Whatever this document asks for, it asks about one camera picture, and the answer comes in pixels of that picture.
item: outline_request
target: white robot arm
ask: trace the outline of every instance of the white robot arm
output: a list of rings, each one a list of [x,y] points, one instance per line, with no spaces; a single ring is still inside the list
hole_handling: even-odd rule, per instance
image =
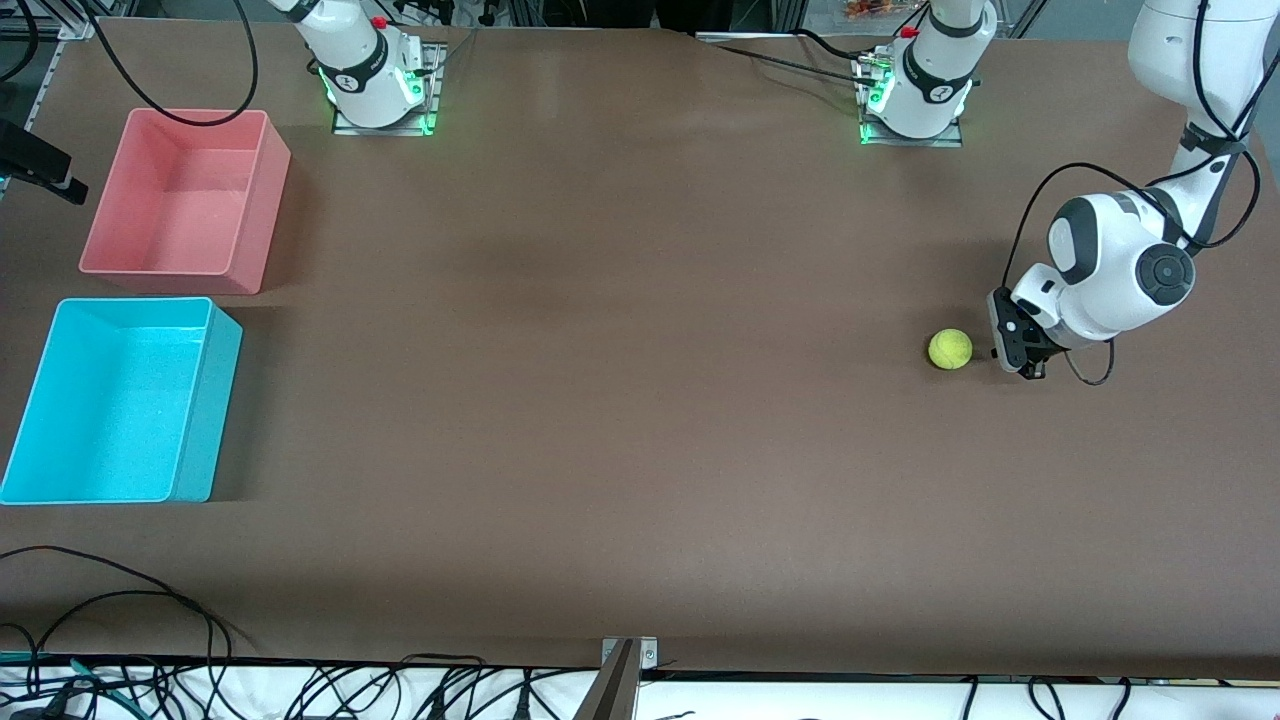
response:
[[[877,49],[888,55],[891,76],[867,110],[902,137],[940,135],[963,111],[996,22],[991,0],[932,0],[919,33]]]
[[[1144,325],[1194,286],[1192,258],[1210,246],[1226,181],[1247,149],[1280,0],[1212,3],[1202,23],[1201,12],[1201,0],[1147,0],[1142,8],[1129,65],[1143,86],[1188,114],[1172,169],[1140,192],[1084,195],[1062,205],[1048,229],[1053,265],[1032,265],[1011,290],[988,296],[996,356],[1006,370],[1041,378],[1051,356]]]
[[[360,0],[268,0],[293,22],[320,64],[329,97],[352,123],[380,128],[424,101],[413,72],[422,41],[378,26]]]

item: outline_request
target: pink bin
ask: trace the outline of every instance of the pink bin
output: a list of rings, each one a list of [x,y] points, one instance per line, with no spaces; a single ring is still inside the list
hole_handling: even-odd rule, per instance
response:
[[[193,120],[225,110],[177,110]],[[191,127],[129,113],[79,268],[137,292],[253,295],[289,149],[261,110]]]

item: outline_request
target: turquoise plastic container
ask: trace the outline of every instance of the turquoise plastic container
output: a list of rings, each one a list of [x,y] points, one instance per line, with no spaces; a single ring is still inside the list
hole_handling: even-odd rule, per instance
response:
[[[0,503],[209,500],[242,334],[207,297],[61,301]]]

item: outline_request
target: tennis ball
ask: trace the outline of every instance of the tennis ball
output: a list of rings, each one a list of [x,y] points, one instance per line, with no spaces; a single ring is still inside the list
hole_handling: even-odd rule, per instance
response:
[[[929,341],[929,360],[943,370],[964,368],[973,357],[973,341],[955,328],[938,331]]]

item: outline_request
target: brown table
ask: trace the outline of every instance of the brown table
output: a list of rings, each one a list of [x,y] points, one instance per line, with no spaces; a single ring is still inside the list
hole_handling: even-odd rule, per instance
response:
[[[214,501],[0,509],[0,546],[154,573],[246,655],[576,665],[634,633],[676,667],[1280,673],[1270,170],[1106,387],[923,356],[943,327],[989,346],[984,295],[1050,169],[1166,169],[1181,111],[1124,46],[995,44],[942,151],[860,146],[841,83],[658,31],[483,31],[435,137],[338,138],[296,31],[256,33],[255,106],[293,167],[269,290],[219,299],[246,334]],[[243,92],[236,24],[109,35],[169,106]],[[137,104],[99,44],[69,47],[36,129],[95,193],[0,204],[3,451],[54,305],[119,292],[76,261]],[[1062,200],[1108,187],[1053,186],[1016,268]],[[125,584],[28,556],[0,615]],[[51,650],[201,643],[120,601]]]

